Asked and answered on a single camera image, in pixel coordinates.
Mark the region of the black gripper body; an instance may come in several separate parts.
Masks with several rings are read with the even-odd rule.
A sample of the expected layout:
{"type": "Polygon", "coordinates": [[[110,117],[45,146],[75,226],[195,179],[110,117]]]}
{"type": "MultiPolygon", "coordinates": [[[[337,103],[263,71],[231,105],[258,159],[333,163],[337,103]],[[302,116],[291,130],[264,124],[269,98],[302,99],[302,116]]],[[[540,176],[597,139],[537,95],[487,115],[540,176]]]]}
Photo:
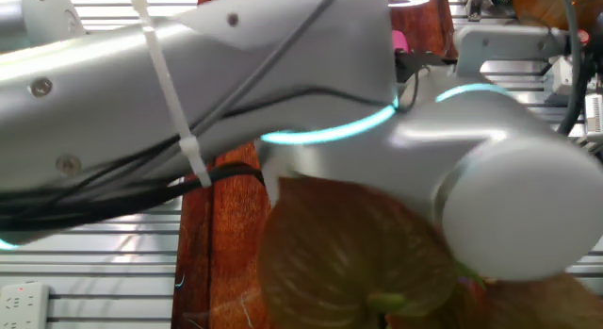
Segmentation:
{"type": "Polygon", "coordinates": [[[456,63],[456,58],[444,58],[433,53],[396,53],[396,79],[398,82],[406,82],[425,66],[449,66],[456,63]]]}

